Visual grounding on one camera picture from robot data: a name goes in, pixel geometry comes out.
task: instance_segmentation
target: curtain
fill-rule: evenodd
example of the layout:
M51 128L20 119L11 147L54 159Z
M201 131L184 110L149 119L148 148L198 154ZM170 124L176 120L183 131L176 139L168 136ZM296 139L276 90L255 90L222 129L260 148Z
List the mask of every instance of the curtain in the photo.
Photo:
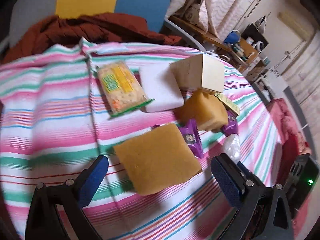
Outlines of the curtain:
M307 119L316 151L320 153L320 31L282 75Z
M224 40L236 26L253 0L201 0L199 24L204 31ZM171 0L166 16L183 17L195 0Z

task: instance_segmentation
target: purple candy wrapper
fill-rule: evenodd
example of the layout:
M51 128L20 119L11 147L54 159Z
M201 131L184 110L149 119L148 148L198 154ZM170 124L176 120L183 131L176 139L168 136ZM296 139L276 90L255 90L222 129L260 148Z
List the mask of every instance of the purple candy wrapper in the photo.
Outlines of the purple candy wrapper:
M201 146L201 139L199 136L196 119L190 119L184 127L178 127L186 144L192 151L193 155L198 158L203 158L203 149Z
M236 135L239 135L238 122L236 117L231 111L228 110L227 112L228 112L228 125L222 126L221 131L227 137L233 133Z

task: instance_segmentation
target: white wall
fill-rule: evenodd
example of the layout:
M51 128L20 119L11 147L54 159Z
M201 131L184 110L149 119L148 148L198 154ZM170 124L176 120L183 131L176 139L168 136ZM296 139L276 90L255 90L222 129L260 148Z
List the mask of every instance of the white wall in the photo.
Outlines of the white wall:
M258 0L254 1L249 10L245 13L245 16L248 15L257 1ZM255 22L271 12L264 33L265 38L269 42L264 53L271 61L270 66L278 64L285 56L285 51L291 52L302 41L294 31L277 18L278 13L284 11L294 17L296 21L303 25L304 29L313 36L317 23L311 13L300 4L300 0L262 0L249 17L246 19L242 18L236 26L237 29L243 31L249 23ZM294 57L301 49L304 49L304 46L307 44L308 41L304 42L300 49L293 54L291 59L286 59L279 65L277 68L279 73L282 73L287 68Z

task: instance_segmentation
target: brown cloth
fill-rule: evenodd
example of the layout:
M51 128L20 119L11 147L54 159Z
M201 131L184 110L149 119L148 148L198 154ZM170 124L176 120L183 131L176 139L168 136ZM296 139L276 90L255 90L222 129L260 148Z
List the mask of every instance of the brown cloth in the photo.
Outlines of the brown cloth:
M176 45L181 40L178 36L149 31L144 18L123 13L82 15L78 19L60 19L54 15L31 26L8 51L2 63L40 54L54 44L70 48L78 44L81 37L95 43L115 41L161 45Z

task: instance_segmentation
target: screw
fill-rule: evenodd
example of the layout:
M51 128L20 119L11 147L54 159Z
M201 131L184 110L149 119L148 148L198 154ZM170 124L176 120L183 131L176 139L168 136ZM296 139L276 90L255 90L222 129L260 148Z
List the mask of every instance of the screw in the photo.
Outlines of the screw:
M42 182L39 182L36 186L36 188L43 188L44 184Z
M279 184L279 183L277 183L277 184L276 184L276 188L281 190L281 189L282 189L282 185Z
M66 184L67 186L71 186L71 185L73 185L74 182L75 182L75 181L74 181L73 179L68 179L68 180L65 182L65 184Z
M252 187L252 186L254 185L253 181L250 180L250 179L246 180L246 181L245 181L245 184L246 184L247 186L249 186L249 187Z

